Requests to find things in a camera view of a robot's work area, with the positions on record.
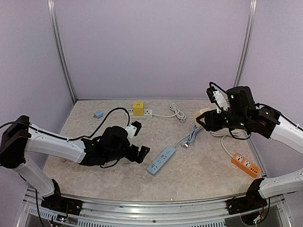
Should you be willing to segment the yellow cube socket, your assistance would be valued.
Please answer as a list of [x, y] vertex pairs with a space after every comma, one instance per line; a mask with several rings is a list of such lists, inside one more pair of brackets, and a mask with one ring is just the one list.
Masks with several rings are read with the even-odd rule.
[[143, 116], [144, 115], [144, 102], [143, 101], [134, 101], [133, 115], [134, 116]]

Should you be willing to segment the white power strip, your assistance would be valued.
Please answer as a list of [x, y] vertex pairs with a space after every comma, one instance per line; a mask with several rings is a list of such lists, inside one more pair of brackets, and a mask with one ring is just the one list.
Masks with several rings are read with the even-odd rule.
[[133, 115], [133, 108], [127, 109], [131, 118], [134, 118], [134, 119], [152, 119], [153, 117], [168, 119], [168, 118], [176, 117], [180, 122], [185, 122], [186, 121], [186, 119], [187, 119], [186, 114], [179, 108], [179, 106], [176, 103], [171, 103], [169, 105], [169, 110], [173, 112], [172, 115], [159, 115], [159, 114], [155, 114], [152, 109], [144, 108], [144, 115], [143, 116], [134, 116]]

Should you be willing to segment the blue power strip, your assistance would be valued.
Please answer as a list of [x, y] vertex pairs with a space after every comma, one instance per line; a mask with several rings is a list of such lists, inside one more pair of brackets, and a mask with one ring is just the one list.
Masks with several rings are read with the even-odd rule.
[[193, 126], [191, 132], [183, 137], [181, 140], [176, 142], [173, 146], [167, 146], [159, 156], [147, 167], [147, 172], [155, 176], [160, 170], [169, 162], [169, 160], [175, 155], [177, 147], [183, 146], [188, 147], [189, 144], [192, 144], [196, 138], [196, 135], [202, 131], [202, 127]]

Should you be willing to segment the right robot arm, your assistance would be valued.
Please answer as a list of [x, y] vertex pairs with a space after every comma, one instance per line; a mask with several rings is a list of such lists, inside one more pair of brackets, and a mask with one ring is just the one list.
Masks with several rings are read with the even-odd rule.
[[[244, 130], [248, 136], [257, 133], [264, 138], [278, 141], [303, 152], [303, 129], [289, 120], [281, 112], [266, 104], [255, 103], [251, 89], [239, 86], [222, 90], [211, 82], [206, 90], [216, 109], [208, 110], [196, 117], [196, 122], [206, 131], [216, 132], [222, 129]], [[252, 210], [261, 199], [293, 193], [303, 189], [303, 171], [272, 178], [259, 178], [253, 181], [242, 199], [242, 206]]]

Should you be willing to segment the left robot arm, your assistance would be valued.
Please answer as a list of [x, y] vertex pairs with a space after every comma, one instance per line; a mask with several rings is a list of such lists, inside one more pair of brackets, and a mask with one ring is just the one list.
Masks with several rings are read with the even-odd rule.
[[149, 147], [131, 143], [142, 127], [138, 121], [125, 128], [108, 127], [101, 136], [93, 139], [52, 134], [32, 125], [25, 115], [5, 126], [7, 129], [0, 143], [1, 166], [17, 172], [56, 210], [66, 206], [66, 199], [61, 195], [58, 183], [45, 175], [31, 159], [30, 152], [64, 158], [82, 166], [105, 168], [106, 163], [116, 164], [122, 158], [140, 164], [150, 151]]

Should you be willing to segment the beige cube socket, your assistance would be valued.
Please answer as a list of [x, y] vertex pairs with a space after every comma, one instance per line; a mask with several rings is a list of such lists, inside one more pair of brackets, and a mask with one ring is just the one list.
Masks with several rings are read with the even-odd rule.
[[200, 126], [200, 124], [196, 121], [197, 117], [199, 117], [200, 115], [202, 115], [203, 113], [205, 113], [207, 111], [211, 111], [211, 108], [210, 107], [203, 108], [203, 109], [200, 109], [199, 111], [197, 111], [196, 113], [193, 114], [193, 118], [195, 120], [195, 124], [196, 124], [197, 127]]

